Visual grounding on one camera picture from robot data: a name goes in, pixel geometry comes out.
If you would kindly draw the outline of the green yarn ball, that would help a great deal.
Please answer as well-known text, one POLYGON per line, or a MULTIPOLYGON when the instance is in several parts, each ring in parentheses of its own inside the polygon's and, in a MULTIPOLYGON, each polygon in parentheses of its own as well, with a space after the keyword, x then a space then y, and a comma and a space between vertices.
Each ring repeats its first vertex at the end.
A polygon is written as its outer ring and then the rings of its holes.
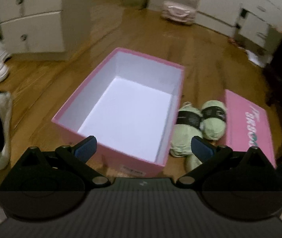
POLYGON ((203 135, 207 140, 218 141, 226 129, 226 107, 217 100, 207 101, 202 105, 203 135))
POLYGON ((183 103, 179 109, 174 127, 170 154, 184 157, 192 153, 191 142, 194 136, 202 138, 202 113, 190 102, 183 103))

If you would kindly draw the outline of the pink box lid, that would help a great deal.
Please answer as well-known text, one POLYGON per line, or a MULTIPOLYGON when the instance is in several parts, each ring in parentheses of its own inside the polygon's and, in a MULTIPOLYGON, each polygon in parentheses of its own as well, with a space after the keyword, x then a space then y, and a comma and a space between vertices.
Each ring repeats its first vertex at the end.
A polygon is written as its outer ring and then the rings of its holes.
POLYGON ((276 167, 266 110, 227 89, 222 101, 226 106, 226 128, 219 144, 239 152, 257 146, 276 167))

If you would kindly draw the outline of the pink shoe box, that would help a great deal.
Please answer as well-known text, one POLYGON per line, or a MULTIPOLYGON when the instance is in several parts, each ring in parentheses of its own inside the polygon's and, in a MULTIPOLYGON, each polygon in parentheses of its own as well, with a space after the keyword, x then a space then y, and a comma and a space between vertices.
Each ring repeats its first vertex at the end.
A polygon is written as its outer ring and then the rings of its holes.
POLYGON ((94 159, 135 177, 164 169, 176 122, 183 66, 114 49, 52 118, 63 141, 97 139, 94 159))

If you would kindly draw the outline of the white paper on floor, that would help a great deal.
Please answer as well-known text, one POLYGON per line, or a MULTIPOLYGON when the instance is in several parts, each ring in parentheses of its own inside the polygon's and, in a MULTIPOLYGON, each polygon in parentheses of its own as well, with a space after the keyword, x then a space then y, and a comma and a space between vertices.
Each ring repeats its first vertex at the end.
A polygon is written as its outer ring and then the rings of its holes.
POLYGON ((265 66, 272 61, 272 55, 270 54, 257 55, 249 50, 246 50, 245 52, 247 54, 248 60, 261 68, 265 68, 265 66))

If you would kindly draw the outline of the white drawer cabinet left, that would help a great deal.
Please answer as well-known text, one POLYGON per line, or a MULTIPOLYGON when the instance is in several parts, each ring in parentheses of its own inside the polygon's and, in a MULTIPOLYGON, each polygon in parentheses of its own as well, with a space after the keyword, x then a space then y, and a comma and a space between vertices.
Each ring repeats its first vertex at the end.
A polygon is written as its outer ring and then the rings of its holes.
POLYGON ((89 38, 90 0, 0 0, 6 50, 22 60, 68 60, 89 38))

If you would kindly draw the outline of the pink small suitcase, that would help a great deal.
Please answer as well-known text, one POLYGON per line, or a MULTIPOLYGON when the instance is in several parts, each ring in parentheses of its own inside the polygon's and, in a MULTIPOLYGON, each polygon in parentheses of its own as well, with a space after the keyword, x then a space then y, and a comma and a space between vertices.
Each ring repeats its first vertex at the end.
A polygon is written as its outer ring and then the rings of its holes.
POLYGON ((184 4, 164 1, 162 4, 161 17, 185 25, 193 25, 195 22, 196 9, 184 4))

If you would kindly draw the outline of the white cabinet right wall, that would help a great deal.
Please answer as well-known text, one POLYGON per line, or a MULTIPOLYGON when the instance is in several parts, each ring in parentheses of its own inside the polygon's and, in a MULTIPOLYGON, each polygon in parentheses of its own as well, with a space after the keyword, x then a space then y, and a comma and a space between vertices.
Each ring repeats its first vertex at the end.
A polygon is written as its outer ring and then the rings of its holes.
POLYGON ((200 0, 195 22, 272 54, 282 38, 282 0, 200 0))

